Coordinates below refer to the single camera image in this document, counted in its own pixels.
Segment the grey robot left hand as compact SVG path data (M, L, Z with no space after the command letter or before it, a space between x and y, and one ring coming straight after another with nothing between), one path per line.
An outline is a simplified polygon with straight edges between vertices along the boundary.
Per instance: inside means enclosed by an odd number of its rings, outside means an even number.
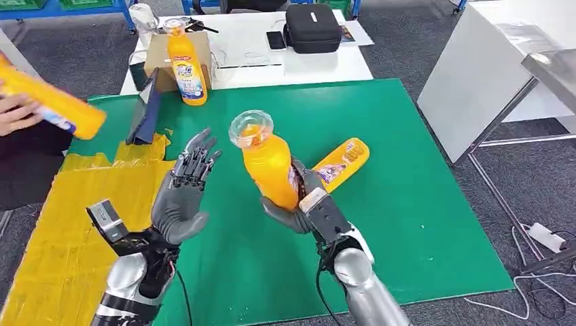
M206 180L222 154L211 151L216 142L210 128L193 136L161 183L151 222L171 245L180 245L206 225L208 214L200 211L200 203Z

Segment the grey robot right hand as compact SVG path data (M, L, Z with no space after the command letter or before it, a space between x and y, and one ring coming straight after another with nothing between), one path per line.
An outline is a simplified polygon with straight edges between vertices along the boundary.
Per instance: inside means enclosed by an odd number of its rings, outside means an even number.
M325 189L320 176L318 176L315 171L306 168L295 156L291 156L291 166L300 184L299 194L306 196L316 188ZM292 229L294 232L306 234L313 230L312 222L298 205L296 205L296 208L293 210L287 210L275 205L273 201L264 196L261 197L259 201L269 217L287 228Z

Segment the person's right hand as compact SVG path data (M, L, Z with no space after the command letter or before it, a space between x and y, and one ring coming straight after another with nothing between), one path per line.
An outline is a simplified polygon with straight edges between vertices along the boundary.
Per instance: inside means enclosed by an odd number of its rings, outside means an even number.
M38 124L42 117L37 110L39 103L26 94L1 96L1 136L7 136Z

